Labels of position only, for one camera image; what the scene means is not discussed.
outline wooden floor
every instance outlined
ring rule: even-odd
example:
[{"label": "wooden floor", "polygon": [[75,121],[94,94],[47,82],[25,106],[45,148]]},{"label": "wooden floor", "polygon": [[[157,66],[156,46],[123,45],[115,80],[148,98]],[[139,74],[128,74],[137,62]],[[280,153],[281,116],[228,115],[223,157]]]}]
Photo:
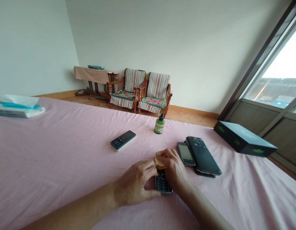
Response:
[{"label": "wooden floor", "polygon": [[[98,107],[103,107],[103,108],[110,108],[109,105],[106,104],[105,100],[101,100],[101,99],[97,99],[97,98],[92,98],[91,100],[89,100],[88,95],[80,96],[80,97],[71,96],[71,97],[63,98],[61,100],[76,102],[76,103],[80,103],[80,104],[93,105],[93,106],[98,106]],[[125,112],[133,112],[133,110],[131,110],[131,109],[119,107],[116,105],[113,105],[113,109],[125,111]],[[146,115],[146,116],[151,116],[151,117],[158,117],[159,116],[156,113],[148,112],[145,110],[141,110],[141,114]],[[217,123],[217,120],[214,118],[204,117],[204,116],[195,115],[195,114],[186,113],[186,112],[179,112],[179,111],[175,111],[175,110],[168,110],[166,119],[181,121],[181,122],[195,124],[195,125],[207,126],[207,127],[214,127],[215,124]],[[275,159],[273,159],[271,157],[268,157],[268,159],[270,161],[272,161],[275,165],[277,165],[281,170],[286,172],[290,177],[292,177],[293,179],[296,180],[296,174],[291,172],[289,169],[284,167],[281,163],[279,163]]]}]

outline smartphone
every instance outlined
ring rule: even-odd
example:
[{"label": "smartphone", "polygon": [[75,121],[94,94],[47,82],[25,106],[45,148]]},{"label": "smartphone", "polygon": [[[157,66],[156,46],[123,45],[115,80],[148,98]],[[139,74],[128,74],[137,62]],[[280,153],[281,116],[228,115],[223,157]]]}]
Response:
[{"label": "smartphone", "polygon": [[111,147],[116,151],[120,151],[123,147],[129,144],[134,138],[136,138],[136,134],[131,130],[127,131],[123,135],[117,137],[116,139],[111,141]]},{"label": "smartphone", "polygon": [[206,177],[211,177],[211,178],[215,178],[215,175],[212,174],[207,174],[207,173],[202,173],[200,172],[196,167],[194,167],[195,173],[199,176],[206,176]]},{"label": "smartphone", "polygon": [[164,170],[158,170],[159,175],[155,177],[155,187],[159,190],[162,194],[171,194],[173,189],[167,183],[165,178]]},{"label": "smartphone", "polygon": [[205,174],[220,175],[222,172],[201,138],[188,136],[186,143],[196,162],[195,168]]},{"label": "smartphone", "polygon": [[189,150],[189,147],[187,146],[186,143],[177,142],[177,149],[178,149],[180,158],[185,166],[193,167],[196,165],[196,163],[192,157],[192,154]]}]

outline forearm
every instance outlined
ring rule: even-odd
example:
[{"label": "forearm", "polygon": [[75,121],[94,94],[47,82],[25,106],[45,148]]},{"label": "forearm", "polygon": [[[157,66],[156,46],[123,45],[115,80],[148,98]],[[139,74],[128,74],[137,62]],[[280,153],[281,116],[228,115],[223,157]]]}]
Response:
[{"label": "forearm", "polygon": [[91,229],[116,208],[113,183],[110,183],[31,223],[23,230]]},{"label": "forearm", "polygon": [[203,193],[189,183],[178,192],[204,229],[233,229],[217,209],[205,198]]}]

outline sponge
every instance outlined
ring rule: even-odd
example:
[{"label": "sponge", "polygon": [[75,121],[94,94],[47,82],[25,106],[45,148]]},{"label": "sponge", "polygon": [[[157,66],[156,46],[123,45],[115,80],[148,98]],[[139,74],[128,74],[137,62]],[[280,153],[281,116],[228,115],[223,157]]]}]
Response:
[{"label": "sponge", "polygon": [[159,170],[166,169],[166,166],[162,162],[160,162],[159,159],[157,159],[157,154],[161,155],[161,151],[156,152],[155,154],[155,164],[157,165]]}]

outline bottle label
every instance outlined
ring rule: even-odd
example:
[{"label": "bottle label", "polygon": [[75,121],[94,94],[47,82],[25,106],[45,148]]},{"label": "bottle label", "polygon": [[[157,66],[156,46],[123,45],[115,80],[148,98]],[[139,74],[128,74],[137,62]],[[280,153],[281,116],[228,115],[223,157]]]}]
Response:
[{"label": "bottle label", "polygon": [[158,133],[162,133],[164,129],[164,125],[155,124],[154,130]]}]

